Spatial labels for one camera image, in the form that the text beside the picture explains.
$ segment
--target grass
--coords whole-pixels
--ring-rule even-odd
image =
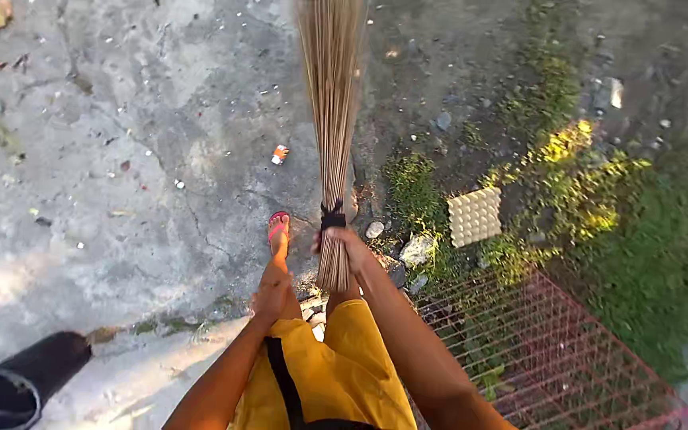
[[[664,379],[688,378],[688,152],[639,174],[618,228],[579,243],[564,263],[592,312]]]
[[[571,120],[578,75],[555,42],[558,8],[538,1],[529,8],[525,78],[497,104],[503,126],[528,143],[526,154],[480,181],[501,187],[504,199],[521,196],[501,235],[454,249],[434,164],[419,154],[387,162],[397,231],[436,238],[431,261],[409,275],[426,274],[434,288],[468,276],[478,262],[511,285],[542,266],[658,374],[679,383],[688,378],[688,151],[653,165],[594,149],[593,124]],[[483,148],[476,125],[463,139]]]

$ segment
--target dirt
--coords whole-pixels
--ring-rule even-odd
[[[506,135],[495,105],[505,88],[525,77],[516,64],[518,43],[527,36],[527,5],[512,0],[371,5],[374,24],[353,147],[360,223],[387,215],[379,168],[395,146],[429,155],[447,193],[472,191],[493,161],[525,150],[524,143]],[[559,39],[576,53],[580,70],[575,116],[597,121],[597,144],[654,158],[680,140],[688,122],[688,2],[582,1],[556,7],[563,18]],[[609,77],[624,84],[624,106],[599,115],[595,81]],[[452,116],[445,131],[436,126],[444,111]],[[663,119],[671,121],[669,129],[661,128]],[[489,150],[464,141],[464,122],[480,128]]]

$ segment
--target yellow shorts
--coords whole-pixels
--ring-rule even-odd
[[[416,428],[395,365],[365,301],[339,304],[322,343],[301,319],[277,321],[268,336],[281,339],[305,422],[339,418],[384,429]],[[230,428],[289,428],[265,345]]]

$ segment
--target broom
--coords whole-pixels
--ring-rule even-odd
[[[342,206],[358,106],[362,9],[362,0],[297,3],[305,77],[320,155],[321,231],[346,226]],[[320,239],[318,285],[325,291],[346,291],[349,262],[344,244]]]

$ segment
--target metal grid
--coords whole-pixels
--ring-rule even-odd
[[[688,430],[688,406],[585,308],[535,272],[416,298],[481,394],[520,429]]]

